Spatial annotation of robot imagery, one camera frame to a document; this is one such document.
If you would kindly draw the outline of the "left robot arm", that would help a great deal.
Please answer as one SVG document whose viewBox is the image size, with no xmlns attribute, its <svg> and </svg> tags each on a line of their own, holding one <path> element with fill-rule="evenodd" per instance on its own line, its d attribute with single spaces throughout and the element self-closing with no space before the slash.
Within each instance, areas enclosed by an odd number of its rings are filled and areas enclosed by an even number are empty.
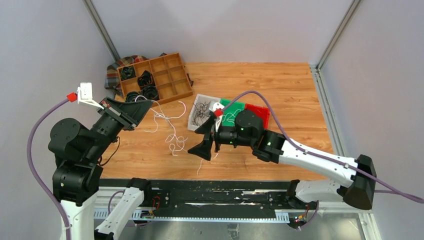
<svg viewBox="0 0 424 240">
<path fill-rule="evenodd" d="M 123 196 L 106 219 L 94 225 L 95 203 L 103 168 L 103 153 L 117 141 L 121 131 L 134 130 L 152 106 L 149 100 L 118 102 L 104 98 L 100 118 L 87 128 L 74 118 L 57 122 L 50 131 L 48 149 L 56 170 L 52 191 L 64 215 L 64 236 L 71 240 L 117 240 L 137 207 L 153 201 L 149 180 L 132 178 Z"/>
</svg>

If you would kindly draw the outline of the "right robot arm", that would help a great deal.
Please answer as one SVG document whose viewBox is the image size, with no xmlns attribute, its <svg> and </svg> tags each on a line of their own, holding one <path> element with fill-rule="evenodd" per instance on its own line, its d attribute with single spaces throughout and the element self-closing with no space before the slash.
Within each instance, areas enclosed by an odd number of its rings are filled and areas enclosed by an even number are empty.
<svg viewBox="0 0 424 240">
<path fill-rule="evenodd" d="M 344 202 L 360 210 L 371 210 L 376 187 L 376 170 L 371 157 L 334 155 L 300 144 L 281 133 L 265 129 L 263 120 L 246 109 L 235 117 L 234 126 L 223 126 L 213 112 L 195 130 L 203 140 L 189 154 L 211 160 L 211 151 L 221 145 L 250 147 L 252 155 L 264 162 L 298 166 L 326 176 L 326 180 L 292 180 L 286 203 L 294 209 L 304 203 Z"/>
</svg>

